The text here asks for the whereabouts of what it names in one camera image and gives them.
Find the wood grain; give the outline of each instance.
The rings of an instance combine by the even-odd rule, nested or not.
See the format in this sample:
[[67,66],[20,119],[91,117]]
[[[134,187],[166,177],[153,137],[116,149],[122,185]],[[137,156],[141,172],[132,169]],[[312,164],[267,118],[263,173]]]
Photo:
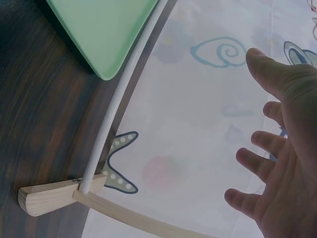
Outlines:
[[[103,174],[95,175],[90,186],[90,192],[99,192],[106,182]],[[38,217],[48,212],[76,202],[73,193],[78,190],[79,179],[21,187],[18,192],[20,207],[30,216]]]
[[[162,19],[175,2],[169,1]],[[161,28],[153,32],[131,87]],[[109,82],[97,78],[44,0],[0,1],[0,238],[81,237],[87,207],[72,204],[34,218],[19,207],[17,192],[83,175],[121,73]],[[116,126],[107,145],[115,132]]]

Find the green tray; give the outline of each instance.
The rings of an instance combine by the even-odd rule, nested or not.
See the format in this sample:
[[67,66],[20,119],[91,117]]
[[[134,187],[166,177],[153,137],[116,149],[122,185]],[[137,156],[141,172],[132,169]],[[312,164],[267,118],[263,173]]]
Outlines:
[[47,0],[97,76],[112,79],[158,0]]

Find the blue swirl print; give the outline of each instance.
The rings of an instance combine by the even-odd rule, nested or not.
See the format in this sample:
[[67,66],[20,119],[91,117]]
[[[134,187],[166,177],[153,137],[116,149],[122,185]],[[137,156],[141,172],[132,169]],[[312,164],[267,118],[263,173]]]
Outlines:
[[[217,49],[215,52],[218,58],[223,62],[223,64],[215,64],[215,63],[209,62],[197,55],[197,51],[200,47],[203,47],[210,42],[215,42],[215,41],[223,42],[225,40],[231,41],[232,43],[230,44],[221,43],[220,45],[217,46]],[[246,52],[247,50],[243,46],[243,44],[237,39],[234,39],[232,37],[219,37],[219,38],[211,39],[190,48],[190,54],[195,60],[197,60],[198,62],[202,64],[209,65],[215,68],[226,68],[229,66],[239,67],[244,65],[246,63],[244,58],[243,58],[243,61],[240,60],[240,62],[234,62],[233,59],[237,58],[240,54],[245,55]]]

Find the wooden base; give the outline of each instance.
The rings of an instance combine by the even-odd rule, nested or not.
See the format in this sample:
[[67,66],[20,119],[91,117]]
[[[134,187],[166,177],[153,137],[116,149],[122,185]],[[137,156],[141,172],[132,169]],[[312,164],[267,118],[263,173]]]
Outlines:
[[[74,191],[78,190],[80,179],[67,180],[43,185],[22,187],[18,192],[20,207],[30,216],[37,217],[70,205]],[[96,193],[106,182],[105,175],[95,175],[90,192]]]
[[19,189],[18,201],[21,208],[33,217],[80,202],[117,221],[159,237],[215,238],[155,220],[97,196],[95,193],[102,189],[106,178],[105,175],[95,175],[88,194],[78,190],[80,179],[22,187]]

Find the white curved rod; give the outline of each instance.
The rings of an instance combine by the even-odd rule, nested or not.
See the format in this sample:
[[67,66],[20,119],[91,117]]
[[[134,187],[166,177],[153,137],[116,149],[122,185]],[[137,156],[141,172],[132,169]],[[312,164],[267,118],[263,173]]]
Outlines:
[[87,207],[90,207],[108,217],[123,222],[139,230],[163,238],[216,238],[206,234],[190,231],[181,227],[161,222],[130,209],[115,204],[98,195],[89,192],[82,194],[74,191],[73,198]]
[[82,179],[82,182],[80,183],[79,190],[83,194],[87,194],[89,192],[89,188],[91,185],[91,182],[93,180],[93,176],[95,174],[99,158],[101,156],[101,153],[103,151],[108,133],[110,131],[111,125],[113,123],[115,114],[119,108],[120,102],[122,100],[122,97],[124,95],[124,92],[129,84],[130,78],[133,74],[133,71],[139,61],[139,58],[142,54],[142,51],[161,15],[161,13],[164,10],[164,7],[167,3],[167,0],[160,0],[158,4],[156,5],[147,25],[145,26],[143,33],[140,36],[140,39],[138,40],[132,55],[123,71],[122,77],[117,85],[117,88],[115,89],[115,92],[113,94],[113,97],[109,103],[106,115],[104,117],[104,120],[102,122],[102,125],[100,127],[100,130],[98,132],[95,144],[93,146],[92,153],[90,155],[87,167],[84,172],[84,176]]

